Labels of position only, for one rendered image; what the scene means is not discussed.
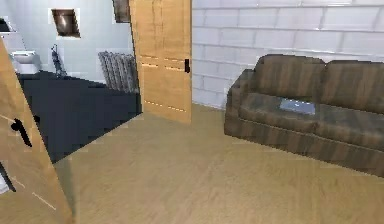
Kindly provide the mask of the white framed dark picture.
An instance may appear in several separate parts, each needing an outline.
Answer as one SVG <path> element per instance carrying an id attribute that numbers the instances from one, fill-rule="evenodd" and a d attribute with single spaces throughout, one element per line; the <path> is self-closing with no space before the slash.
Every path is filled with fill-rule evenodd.
<path id="1" fill-rule="evenodd" d="M 60 37 L 80 38 L 79 26 L 74 9 L 51 10 L 57 34 Z"/>

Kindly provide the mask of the grey laptop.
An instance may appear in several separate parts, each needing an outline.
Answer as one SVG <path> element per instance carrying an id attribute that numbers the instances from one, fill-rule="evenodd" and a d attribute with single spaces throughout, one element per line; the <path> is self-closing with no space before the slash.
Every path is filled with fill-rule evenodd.
<path id="1" fill-rule="evenodd" d="M 293 99 L 282 99 L 279 108 L 296 113 L 315 114 L 315 105 L 313 103 Z"/>

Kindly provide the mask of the white toilet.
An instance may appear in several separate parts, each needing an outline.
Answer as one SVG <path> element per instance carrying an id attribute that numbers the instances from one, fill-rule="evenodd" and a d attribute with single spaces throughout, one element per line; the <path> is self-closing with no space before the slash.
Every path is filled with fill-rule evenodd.
<path id="1" fill-rule="evenodd" d="M 17 73 L 35 74 L 41 70 L 40 57 L 35 51 L 14 51 L 11 56 Z"/>

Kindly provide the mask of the black toilet brush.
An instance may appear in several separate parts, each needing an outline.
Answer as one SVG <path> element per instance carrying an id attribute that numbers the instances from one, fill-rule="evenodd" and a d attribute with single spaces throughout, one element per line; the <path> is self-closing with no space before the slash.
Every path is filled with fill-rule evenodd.
<path id="1" fill-rule="evenodd" d="M 52 50 L 51 56 L 52 56 L 53 64 L 55 66 L 56 75 L 57 76 L 66 76 L 67 73 L 66 73 L 65 69 L 62 67 L 61 60 L 60 60 L 58 50 L 57 50 L 57 45 L 54 44 L 52 46 L 51 50 Z"/>

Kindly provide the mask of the light wooden room door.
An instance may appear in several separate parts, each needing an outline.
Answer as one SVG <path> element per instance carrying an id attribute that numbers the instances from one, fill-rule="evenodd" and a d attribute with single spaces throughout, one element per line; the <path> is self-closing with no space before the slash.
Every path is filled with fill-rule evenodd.
<path id="1" fill-rule="evenodd" d="M 19 119 L 32 146 L 11 129 Z M 73 212 L 50 160 L 41 134 L 13 68 L 0 40 L 0 162 L 15 187 L 32 204 L 45 206 L 53 224 L 74 224 Z"/>
<path id="2" fill-rule="evenodd" d="M 189 124 L 192 106 L 191 0 L 129 0 L 143 110 Z M 190 60 L 190 73 L 184 60 Z"/>

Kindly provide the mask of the grey ribbed radiator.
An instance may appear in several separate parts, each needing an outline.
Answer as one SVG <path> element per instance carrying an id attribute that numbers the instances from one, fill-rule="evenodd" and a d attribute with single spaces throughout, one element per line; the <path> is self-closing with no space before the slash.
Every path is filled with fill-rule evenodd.
<path id="1" fill-rule="evenodd" d="M 126 93 L 139 92 L 136 61 L 131 54 L 103 51 L 98 58 L 108 87 Z"/>

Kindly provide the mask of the brown fabric sofa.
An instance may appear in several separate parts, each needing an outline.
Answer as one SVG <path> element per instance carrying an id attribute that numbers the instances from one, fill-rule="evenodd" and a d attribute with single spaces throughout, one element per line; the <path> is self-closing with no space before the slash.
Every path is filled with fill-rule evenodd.
<path id="1" fill-rule="evenodd" d="M 384 178 L 384 62 L 264 55 L 230 87 L 224 133 Z"/>

